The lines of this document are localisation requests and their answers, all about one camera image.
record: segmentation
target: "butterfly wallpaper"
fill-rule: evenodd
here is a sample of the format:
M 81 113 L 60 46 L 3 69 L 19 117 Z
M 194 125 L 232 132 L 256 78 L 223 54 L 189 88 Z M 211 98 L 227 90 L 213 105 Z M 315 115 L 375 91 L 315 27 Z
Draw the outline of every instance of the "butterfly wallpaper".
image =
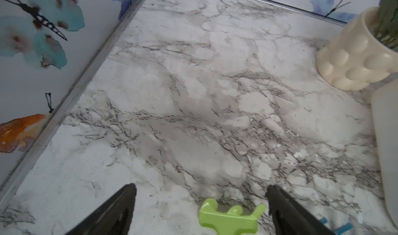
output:
M 335 11 L 331 12 L 334 6 L 334 0 L 310 0 L 310 2 L 314 7 L 313 13 L 317 13 L 321 16 L 327 16 L 342 22 L 350 22 L 353 18 L 357 16 L 357 14 L 354 13 L 335 12 Z
M 0 0 L 0 183 L 135 1 Z
M 77 0 L 5 1 L 29 15 L 0 16 L 0 55 L 22 53 L 25 62 L 35 68 L 65 66 L 67 57 L 55 36 L 67 40 L 58 27 L 72 32 L 84 27 Z

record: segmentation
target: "marble pattern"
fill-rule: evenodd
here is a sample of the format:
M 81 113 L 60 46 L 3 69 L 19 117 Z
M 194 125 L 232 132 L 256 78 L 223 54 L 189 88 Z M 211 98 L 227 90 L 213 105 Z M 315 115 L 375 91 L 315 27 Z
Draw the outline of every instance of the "marble pattern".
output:
M 315 56 L 341 27 L 254 0 L 146 0 L 1 215 L 2 234 L 64 234 L 127 183 L 129 234 L 213 235 L 198 210 L 279 184 L 330 227 L 398 234 L 369 94 Z M 274 234 L 271 217 L 258 234 Z

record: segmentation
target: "cream ceramic pot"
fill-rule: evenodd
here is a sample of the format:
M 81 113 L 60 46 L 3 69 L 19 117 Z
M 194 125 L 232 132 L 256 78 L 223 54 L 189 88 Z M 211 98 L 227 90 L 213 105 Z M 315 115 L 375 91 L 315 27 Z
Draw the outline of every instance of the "cream ceramic pot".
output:
M 360 90 L 398 71 L 398 53 L 380 43 L 368 27 L 376 24 L 378 7 L 357 16 L 316 59 L 321 76 L 341 90 Z

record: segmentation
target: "plant leaf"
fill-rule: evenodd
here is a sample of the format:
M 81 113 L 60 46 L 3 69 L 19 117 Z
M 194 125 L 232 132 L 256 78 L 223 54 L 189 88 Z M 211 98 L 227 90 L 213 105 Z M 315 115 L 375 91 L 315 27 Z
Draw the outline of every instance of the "plant leaf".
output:
M 392 18 L 393 20 L 398 20 L 398 9 L 394 11 L 394 17 Z
M 398 19 L 392 22 L 389 22 L 386 26 L 386 30 L 388 31 L 388 35 L 390 37 L 394 37 L 398 39 Z
M 387 24 L 394 17 L 397 7 L 397 0 L 380 0 L 379 14 L 377 16 L 377 22 L 380 23 L 379 31 L 385 30 Z

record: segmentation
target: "butterfly wing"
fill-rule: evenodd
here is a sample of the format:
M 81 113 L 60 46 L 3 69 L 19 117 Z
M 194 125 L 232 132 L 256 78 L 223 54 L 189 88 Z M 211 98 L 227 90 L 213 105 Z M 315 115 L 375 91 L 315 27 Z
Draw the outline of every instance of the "butterfly wing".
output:
M 54 67 L 61 69 L 67 64 L 67 57 L 61 44 L 51 36 L 49 30 L 39 30 L 33 36 L 33 45 L 41 56 L 41 67 Z
M 25 151 L 37 136 L 47 115 L 36 114 L 0 124 L 0 152 L 11 153 L 18 146 Z
M 0 17 L 0 55 L 12 57 L 17 53 L 31 53 L 35 27 L 29 18 Z
M 334 0 L 310 0 L 310 3 L 314 7 L 313 13 L 324 16 L 333 8 Z
M 39 8 L 40 14 L 54 25 L 68 31 L 78 31 L 85 26 L 83 13 L 77 0 L 27 0 L 29 6 Z
M 345 12 L 333 12 L 328 17 L 342 21 L 342 22 L 350 22 L 357 16 L 355 13 L 345 13 Z

